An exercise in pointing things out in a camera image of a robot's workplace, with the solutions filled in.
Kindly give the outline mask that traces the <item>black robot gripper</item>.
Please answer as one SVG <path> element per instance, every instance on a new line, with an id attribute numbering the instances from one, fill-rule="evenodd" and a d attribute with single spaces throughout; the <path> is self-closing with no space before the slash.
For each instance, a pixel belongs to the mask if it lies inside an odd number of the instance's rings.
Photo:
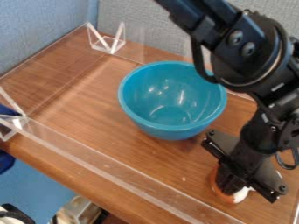
<path id="1" fill-rule="evenodd" d="M 272 155 L 254 150 L 242 137 L 211 129 L 202 147 L 219 160 L 217 185 L 227 195 L 249 192 L 253 187 L 274 203 L 288 194 L 289 186 L 272 163 Z"/>

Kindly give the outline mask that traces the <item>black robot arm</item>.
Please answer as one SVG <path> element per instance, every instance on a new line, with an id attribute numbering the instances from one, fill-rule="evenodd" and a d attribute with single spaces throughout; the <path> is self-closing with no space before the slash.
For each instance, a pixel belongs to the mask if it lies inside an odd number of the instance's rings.
<path id="1" fill-rule="evenodd" d="M 299 166 L 299 39 L 270 17 L 227 0 L 155 0 L 191 37 L 201 77 L 247 94 L 257 112 L 239 136 L 209 130 L 202 146 L 219 160 L 213 190 L 233 197 L 253 188 L 274 202 L 288 184 L 272 160 L 292 151 Z"/>

